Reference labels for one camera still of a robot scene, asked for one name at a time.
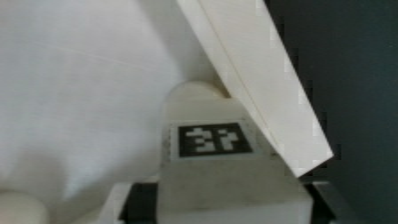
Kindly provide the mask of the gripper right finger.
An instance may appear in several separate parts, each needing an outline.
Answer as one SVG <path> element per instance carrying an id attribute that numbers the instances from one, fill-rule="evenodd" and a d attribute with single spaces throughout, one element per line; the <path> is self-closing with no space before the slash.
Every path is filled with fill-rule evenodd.
<path id="1" fill-rule="evenodd" d="M 306 189 L 315 201 L 311 224 L 356 224 L 356 214 L 332 184 L 315 181 Z"/>

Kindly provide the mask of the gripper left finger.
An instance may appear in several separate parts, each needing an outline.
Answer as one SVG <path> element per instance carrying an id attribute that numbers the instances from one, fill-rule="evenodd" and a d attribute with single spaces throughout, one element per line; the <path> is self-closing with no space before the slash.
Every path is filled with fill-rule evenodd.
<path id="1" fill-rule="evenodd" d="M 96 224 L 158 224 L 158 183 L 118 183 Z"/>

